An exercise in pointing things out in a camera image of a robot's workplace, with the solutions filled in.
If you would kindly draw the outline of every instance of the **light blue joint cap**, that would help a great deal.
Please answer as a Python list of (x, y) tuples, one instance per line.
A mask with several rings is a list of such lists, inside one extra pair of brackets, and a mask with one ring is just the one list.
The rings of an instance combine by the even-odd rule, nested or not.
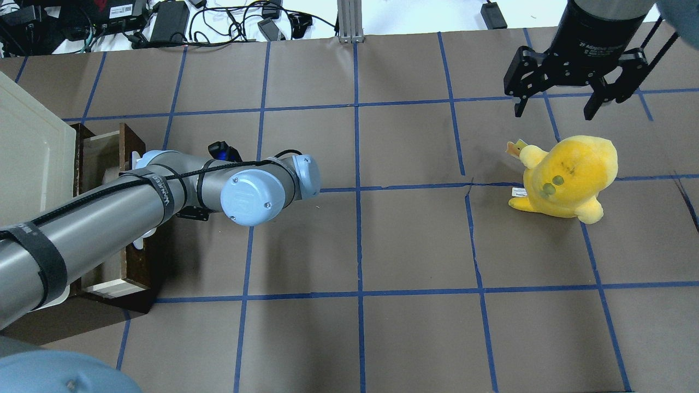
[(2, 392), (141, 393), (125, 374), (75, 352), (35, 350), (0, 359)]
[(167, 152), (175, 152), (174, 150), (148, 150), (143, 154), (143, 157), (141, 157), (138, 160), (138, 163), (136, 164), (136, 168), (134, 169), (141, 169), (145, 168), (150, 162), (156, 157), (159, 156), (163, 153)]
[(236, 173), (221, 189), (224, 213), (246, 227), (272, 220), (284, 208), (285, 199), (282, 182), (260, 169), (245, 169)]
[(317, 197), (320, 193), (320, 169), (318, 163), (310, 155), (295, 155), (294, 166), (298, 183), (301, 186), (301, 198)]

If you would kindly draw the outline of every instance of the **plush toy eye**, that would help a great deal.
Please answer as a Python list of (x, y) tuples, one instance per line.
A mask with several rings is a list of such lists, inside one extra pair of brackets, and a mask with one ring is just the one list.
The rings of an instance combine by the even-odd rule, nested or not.
[(544, 184), (544, 192), (548, 195), (553, 195), (556, 193), (556, 188), (551, 183)]

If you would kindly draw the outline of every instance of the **grid of blue tape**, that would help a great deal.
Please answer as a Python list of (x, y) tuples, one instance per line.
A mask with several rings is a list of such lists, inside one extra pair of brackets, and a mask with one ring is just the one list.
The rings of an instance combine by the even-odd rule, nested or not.
[[(524, 29), (524, 35), (527, 40), (527, 44), (531, 46), (531, 41), (528, 35), (527, 29)], [(581, 290), (596, 290), (600, 295), (600, 301), (603, 305), (603, 310), (605, 314), (605, 319), (607, 322), (607, 327), (609, 329), (610, 337), (612, 339), (612, 345), (614, 347), (614, 353), (617, 357), (617, 364), (619, 366), (619, 372), (621, 374), (621, 379), (624, 383), (624, 389), (627, 392), (631, 391), (630, 382), (628, 376), (626, 375), (626, 370), (624, 366), (624, 360), (622, 353), (619, 349), (619, 343), (617, 341), (616, 333), (614, 331), (614, 324), (612, 317), (607, 306), (605, 290), (618, 290), (618, 289), (632, 289), (632, 288), (661, 288), (661, 287), (699, 287), (699, 281), (673, 281), (673, 282), (658, 282), (658, 283), (608, 283), (602, 282), (600, 274), (597, 270), (596, 260), (594, 257), (594, 251), (592, 244), (590, 242), (589, 235), (587, 233), (587, 228), (585, 224), (581, 223), (583, 237), (587, 246), (591, 268), (595, 276), (595, 285), (550, 285), (550, 286), (532, 286), (532, 287), (486, 287), (483, 283), (480, 271), (478, 269), (477, 253), (474, 242), (474, 227), (473, 227), (473, 217), (470, 207), (470, 199), (467, 195), (465, 197), (466, 212), (468, 217), (468, 228), (470, 234), (470, 244), (473, 252), (474, 269), (477, 278), (476, 288), (445, 288), (437, 290), (385, 290), (385, 291), (364, 291), (363, 290), (363, 274), (361, 268), (361, 193), (365, 191), (380, 191), (380, 190), (416, 190), (424, 188), (448, 188), (448, 187), (470, 187), (470, 186), (480, 186), (480, 187), (521, 187), (521, 183), (440, 183), (440, 184), (423, 184), (423, 185), (392, 185), (387, 187), (372, 186), (366, 187), (361, 185), (361, 178), (359, 172), (359, 109), (365, 106), (394, 106), (394, 105), (417, 105), (425, 103), (449, 103), (452, 111), (452, 123), (454, 127), (454, 138), (457, 146), (457, 157), (459, 159), (459, 168), (461, 174), (464, 174), (463, 159), (461, 156), (460, 149), (460, 138), (459, 129), (456, 122), (456, 109), (454, 103), (456, 102), (468, 102), (468, 101), (500, 101), (510, 99), (507, 96), (501, 97), (462, 97), (455, 98), (451, 89), (451, 78), (449, 75), (449, 67), (447, 63), (447, 54), (445, 52), (444, 43), (442, 41), (442, 34), (438, 33), (438, 42), (440, 45), (440, 52), (442, 55), (442, 61), (444, 64), (444, 72), (447, 81), (447, 89), (449, 91), (448, 99), (433, 99), (433, 100), (415, 100), (415, 101), (391, 101), (391, 102), (359, 102), (359, 67), (358, 67), (358, 56), (357, 56), (357, 46), (354, 44), (354, 102), (347, 104), (337, 104), (337, 105), (316, 105), (316, 106), (289, 106), (289, 107), (279, 107), (279, 108), (267, 108), (265, 106), (266, 100), (266, 90), (267, 90), (267, 77), (269, 68), (269, 55), (270, 55), (270, 44), (267, 44), (266, 55), (265, 55), (265, 65), (264, 65), (264, 80), (262, 87), (262, 100), (260, 108), (248, 108), (248, 109), (231, 109), (231, 110), (199, 110), (199, 111), (185, 111), (176, 112), (175, 108), (177, 105), (177, 97), (180, 89), (180, 83), (182, 81), (182, 72), (185, 68), (185, 60), (187, 56), (187, 48), (182, 51), (182, 60), (180, 62), (180, 71), (178, 74), (177, 83), (175, 85), (175, 94), (173, 95), (173, 102), (169, 113), (148, 113), (148, 114), (137, 114), (137, 115), (117, 115), (117, 116), (98, 116), (89, 117), (87, 114), (89, 112), (92, 99), (94, 97), (95, 90), (99, 83), (99, 78), (102, 73), (102, 68), (104, 66), (107, 52), (102, 54), (101, 62), (92, 86), (92, 91), (90, 92), (87, 104), (85, 106), (85, 111), (82, 117), (78, 118), (66, 118), (66, 122), (76, 122), (85, 123), (87, 120), (118, 120), (118, 119), (133, 119), (142, 117), (168, 117), (168, 126), (165, 133), (165, 138), (163, 142), (163, 149), (167, 147), (168, 137), (170, 134), (170, 129), (172, 125), (172, 120), (175, 116), (187, 116), (187, 115), (209, 115), (217, 113), (244, 113), (244, 112), (257, 112), (260, 114), (259, 120), (259, 131), (258, 131), (258, 141), (257, 141), (257, 159), (260, 159), (261, 145), (262, 145), (262, 131), (264, 126), (264, 113), (268, 111), (279, 111), (279, 110), (307, 110), (307, 109), (326, 109), (326, 108), (344, 108), (344, 107), (354, 107), (354, 149), (355, 149), (355, 187), (340, 187), (340, 188), (327, 188), (323, 189), (322, 192), (354, 192), (356, 194), (356, 240), (357, 240), (357, 291), (352, 292), (311, 292), (311, 293), (298, 293), (298, 294), (267, 294), (267, 295), (250, 295), (248, 294), (248, 287), (250, 283), (250, 261), (252, 258), (252, 244), (254, 238), (254, 228), (250, 228), (248, 233), (248, 243), (247, 243), (247, 256), (245, 260), (245, 279), (243, 285), (243, 294), (240, 296), (197, 296), (197, 297), (180, 297), (180, 298), (164, 298), (157, 299), (157, 303), (193, 303), (193, 302), (209, 302), (209, 301), (240, 301), (241, 302), (241, 313), (240, 313), (240, 325), (238, 330), (238, 348), (236, 353), (236, 368), (235, 368), (235, 380), (234, 380), (234, 392), (238, 393), (240, 389), (240, 368), (243, 360), (243, 343), (245, 337), (245, 316), (247, 310), (248, 301), (265, 301), (265, 300), (278, 300), (278, 299), (321, 299), (321, 298), (339, 298), (339, 297), (356, 297), (358, 303), (358, 319), (359, 319), (359, 371), (360, 371), (360, 388), (362, 393), (366, 393), (366, 368), (365, 368), (365, 358), (364, 358), (364, 315), (363, 315), (363, 298), (365, 296), (416, 296), (416, 295), (439, 295), (439, 294), (478, 294), (480, 296), (480, 305), (482, 312), (483, 330), (486, 342), (487, 357), (489, 363), (489, 370), (491, 374), (491, 384), (494, 392), (498, 392), (498, 382), (496, 375), (495, 359), (493, 356), (492, 342), (490, 336), (490, 328), (488, 323), (488, 312), (486, 305), (485, 294), (488, 293), (516, 293), (516, 292), (555, 292), (555, 291), (581, 291)], [(18, 82), (24, 71), (24, 67), (27, 63), (27, 58), (24, 59), (20, 67), (19, 72), (15, 82)], [(683, 93), (683, 92), (699, 92), (699, 88), (690, 89), (673, 89), (673, 90), (638, 90), (635, 92), (639, 96), (644, 110), (650, 121), (653, 121), (653, 116), (651, 114), (648, 105), (645, 102), (644, 96), (646, 94), (670, 94), (670, 93)], [(542, 94), (537, 94), (532, 99), (543, 99), (547, 107), (547, 112), (549, 114), (549, 119), (551, 120), (552, 128), (554, 130), (554, 137), (557, 141), (561, 140), (558, 133), (558, 127), (556, 125), (556, 119), (554, 117), (551, 105), (549, 102), (550, 98), (553, 97), (587, 97), (589, 93), (564, 93), (564, 94), (548, 94), (546, 92)], [(619, 181), (642, 181), (642, 180), (668, 180), (668, 179), (683, 179), (683, 178), (699, 178), (699, 174), (679, 174), (679, 175), (660, 175), (660, 176), (629, 176), (625, 178), (617, 178)], [(117, 369), (121, 369), (122, 362), (124, 359), (124, 354), (127, 347), (127, 340), (129, 336), (129, 327), (131, 324), (131, 318), (127, 311), (124, 311), (124, 317), (126, 323), (124, 325), (124, 332), (122, 337), (121, 348), (119, 352), (119, 357), (117, 360)]]

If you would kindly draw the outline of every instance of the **yellow plush toy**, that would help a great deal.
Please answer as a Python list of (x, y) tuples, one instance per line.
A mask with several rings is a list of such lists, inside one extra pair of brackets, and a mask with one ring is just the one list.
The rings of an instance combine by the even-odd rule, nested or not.
[(617, 149), (611, 141), (571, 136), (545, 152), (519, 140), (508, 142), (507, 152), (526, 166), (527, 196), (510, 199), (511, 207), (554, 217), (578, 217), (585, 224), (602, 218), (597, 195), (612, 184), (619, 170)]

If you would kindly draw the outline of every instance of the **metal pole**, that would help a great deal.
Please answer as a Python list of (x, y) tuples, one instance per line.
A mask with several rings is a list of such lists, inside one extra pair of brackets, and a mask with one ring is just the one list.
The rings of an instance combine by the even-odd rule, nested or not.
[(364, 42), (361, 28), (361, 0), (338, 0), (340, 43)]

